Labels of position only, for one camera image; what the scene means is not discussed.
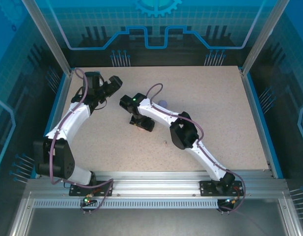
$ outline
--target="beige tabletop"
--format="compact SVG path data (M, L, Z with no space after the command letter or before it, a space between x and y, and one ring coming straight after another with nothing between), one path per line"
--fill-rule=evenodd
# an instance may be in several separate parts
M105 80L116 75L123 86L107 106L81 126L71 145L75 161L92 171L199 171L203 167L171 141L159 123L152 132L130 125L131 114L119 106L123 95L146 94L155 83L163 91L154 99L167 101L167 109L185 111L205 132L204 145L226 168L267 169L248 99L236 66L102 67ZM73 76L64 113L82 81Z

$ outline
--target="perforated metal strip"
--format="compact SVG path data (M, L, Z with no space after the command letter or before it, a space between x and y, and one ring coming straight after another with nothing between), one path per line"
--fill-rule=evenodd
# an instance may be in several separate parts
M37 199L34 208L80 208L80 199ZM218 208L216 199L106 199L102 208L111 209L194 209Z

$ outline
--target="blue edge trim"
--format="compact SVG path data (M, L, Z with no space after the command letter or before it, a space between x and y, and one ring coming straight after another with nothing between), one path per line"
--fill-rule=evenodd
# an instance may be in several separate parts
M52 106L51 114L50 114L46 129L45 129L45 132L44 132L44 136L49 132L49 130L51 128L51 124L52 124L53 117L54 117L54 114L55 114L55 110L56 110L56 107L57 107L57 104L58 104L58 101L59 101L59 96L62 92L62 88L63 88L63 85L64 85L65 78L66 78L66 75L63 74L62 79L61 79L61 83L59 84L58 91L57 91L57 94L56 94L56 97L55 97L55 100L54 100L54 103L53 103L53 106ZM277 172L277 175L278 175L277 177L278 178L283 178L283 174L282 174L282 171L281 171L281 168L280 168L280 164L279 164L277 155L275 153L274 145L273 145L273 142L271 140L269 130L268 130L268 127L267 127L267 124L266 124L266 121L265 121L265 117L264 117L264 114L262 113L261 106L260 106L260 103L259 103L259 100L258 100L258 97L257 97L257 93L256 93L256 90L255 90L255 87L254 87L254 83L251 79L250 73L248 73L247 78L248 78L248 82L250 84L253 99L255 100L255 103L256 103L256 107L257 107L257 111L258 111L259 116L260 116L261 123L262 123L264 131L265 131L265 136L266 136L266 139L267 139L267 142L268 142L268 146L269 146L272 158L273 158L273 162L274 162L274 165L275 165L273 168L275 168L275 170ZM33 168L30 178L36 178L35 168Z
M57 90L57 93L56 93L56 96L55 96L55 100L54 100L52 110L51 110L51 113L50 113L50 116L49 116L49 120L48 120L48 123L47 123L47 126L45 128L43 136L46 136L47 133L49 132L50 128L51 128L51 124L52 124L53 117L54 117L54 114L55 114L55 111L56 111L56 107L57 107L57 104L58 104L58 101L59 101L59 97L60 97L62 89L63 89L65 78L66 78L66 75L65 75L65 73L63 73L63 76L62 76L61 82L59 83L59 87L58 87L58 90ZM30 178L36 178L36 176L37 176L37 173L35 171L35 167L33 167Z
M261 110L261 106L260 106L260 103L259 103L259 100L258 100L258 96L257 96L256 90L255 90L253 81L251 79L250 73L248 73L247 78L248 78L248 82L249 82L249 85L250 85L250 88L251 88L253 99L255 100L255 103L256 103L257 111L258 111L259 116L260 116L260 121L261 121L262 126L263 126L264 131L265 131L265 136L266 136L266 139L267 139L269 150L270 150L271 156L273 158L274 166L272 166L272 168L275 168L275 171L277 173L278 178L283 178L283 174L282 174L282 171L281 171L281 168L280 168L280 164L279 164L277 155L275 153L275 148L274 148L273 142L271 140L269 130L268 130L268 127L267 127L267 124L266 124L266 121L265 121L265 117L264 117L264 114Z

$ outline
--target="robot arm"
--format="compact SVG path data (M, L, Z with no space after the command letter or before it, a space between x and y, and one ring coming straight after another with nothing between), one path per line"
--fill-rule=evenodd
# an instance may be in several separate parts
M58 131L53 150L53 176L82 185L94 185L96 183L95 175L75 164L70 145L81 125L96 110L99 103L106 102L106 98L112 96L123 83L117 76L112 76L109 79L110 83L104 82L99 72L86 72L85 75L88 81L88 92L83 103L76 110L73 110L84 95L85 82L83 87L79 89L79 91L82 90L82 94L79 94L78 91L72 98L64 117L69 113L71 114L60 129L58 128L59 124L64 118L43 140L34 142L35 170L39 175L48 176L50 174L51 143L56 131Z
M223 169L225 167L213 157L202 141L198 142L199 136L195 125L187 120L175 117L180 116L190 120L189 114L186 112L175 113L155 103L151 104L150 100L141 93L136 94L133 98L127 95L123 96L120 100L120 106L133 114L130 124L151 132L154 127L153 120L155 120L169 128L174 145L195 157L205 168L220 193L226 192L228 187L234 182L235 177L220 169L219 167Z

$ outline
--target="wire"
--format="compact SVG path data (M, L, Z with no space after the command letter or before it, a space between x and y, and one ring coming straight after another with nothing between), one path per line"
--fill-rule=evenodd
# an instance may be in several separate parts
M155 98L155 96L157 96L161 91L162 91L162 89L163 89L163 84L162 83L157 83L157 84L155 84L155 85L153 85L149 90L148 90L148 92L147 92L147 94L146 94L146 96L148 96L148 94L150 93L150 91L155 87L155 86L158 86L158 85L160 85L161 86L161 88L151 97L151 99L150 99L150 104L151 104L151 107L152 108L154 108L156 111L158 111L158 112L161 112L161 113L163 113L163 114L165 114L165 115L167 115L167 116L170 116L170 117L175 117L175 118L179 118L179 119L184 119L184 120L186 120L186 121L188 121L188 122L191 122L192 124L194 124L195 126L197 126L197 128L200 130L200 132L201 132L201 136L200 136L200 138L197 140L197 142L196 142L196 144L197 144L197 147L204 153L204 155L215 165L215 166L217 166L220 170L223 170L223 171L225 171L225 172L228 172L228 173L230 173L230 174L233 174L233 175L235 175L236 177L238 177L241 181L242 181L242 185L243 185L243 188L244 188L244 194L243 194L243 197L242 197L242 200L241 200L241 202L238 204L238 206L236 207L236 208L234 208L233 210L231 210L231 212L233 212L233 211L236 211L239 207L241 207L241 205L242 205L242 203L243 203L243 201L244 201L244 199L245 199L245 196L246 196L246 186L245 186L245 182L244 182L244 180L243 180L243 178L240 176L240 175L238 175L237 173L234 173L234 172L232 172L232 171L230 171L230 170L227 170L227 169L225 169L225 168L223 168L223 167L221 167L220 165L218 165L206 152L205 152L205 150L201 147L201 145L200 145L200 141L204 138L204 130L201 128L201 126L198 124L198 123L196 123L195 121L193 121L193 120L191 120L191 119L188 119L188 118L186 118L186 117L182 117L182 116L178 116L178 115L174 115L174 114L171 114L171 113L168 113L168 112L165 112L165 111L163 111L163 110L161 110L161 109L159 109L159 108L157 108L157 107L155 107L153 104L152 104L152 100Z
M106 191L106 193L105 193L105 195L104 195L102 201L100 202L100 204L99 204L94 210L86 211L86 210L83 209L83 207L82 207L82 205L81 205L81 210L84 212L84 214L85 214L86 212L89 212L89 214L90 214L91 212L96 212L97 210L99 210L99 208L103 205L103 202L104 202L105 199L107 198L107 196L108 196L108 194L109 194L109 191L110 191L110 189L111 189L111 187L112 187L112 184L113 184L113 181L110 183L110 185L109 185L109 187L108 187L108 189L107 189L107 191Z
M84 82L85 82L85 91L84 91L84 94L83 94L83 97L81 98L80 102L62 119L62 121L59 123L58 127L57 127L57 130L54 134L54 137L53 137L53 140L52 140L52 143L51 143L51 147L50 147L50 180L51 180L51 184L57 184L58 182L60 181L63 181L65 183L70 183L70 184L73 184L73 185L76 185L76 186L79 186L81 188L98 188L98 187L101 187L105 184L108 184L110 183L110 186L113 184L113 179L109 179L101 184L98 184L98 185L94 185L94 186L87 186L87 185L83 185L83 184L78 184L78 183L74 183L72 181L69 181L69 180L66 180L66 179L58 179L57 181L54 181L54 177L53 177L53 151L54 151L54 146L55 146L55 142L56 142L56 138L60 132L60 129L61 127L63 126L63 124L65 123L65 121L69 118L70 115L72 115L72 113L83 103L83 101L85 100L86 98L86 95L88 93L88 80L87 80L87 77L84 73L83 70L81 70L80 68L75 68L75 73L76 75L80 78L80 79L83 79Z
M77 92L75 93L75 96L77 95L77 94L79 94L79 92L82 90L82 86L77 90Z
M97 110L101 110L101 109L105 108L105 107L106 107L106 105L107 105L107 103L108 103L108 102L107 102L107 100L105 100L105 102L106 102L106 104L105 104L103 107L100 107L100 108L97 108L97 109L94 109L94 110L96 110L96 111L97 111Z
M221 208L226 209L226 210L230 210L229 212L232 212L231 208L228 208L228 207L225 207L225 206L222 206ZM239 211L237 211L236 213L239 214L239 215L241 215L241 216L243 216L243 217L245 217L245 218L247 218L247 219L249 219L258 229L260 229L264 233L264 235L269 236L269 234L265 230L263 230L260 227L260 225L257 224L256 221L254 221L251 217L249 217L248 215L246 215L244 213L241 213Z

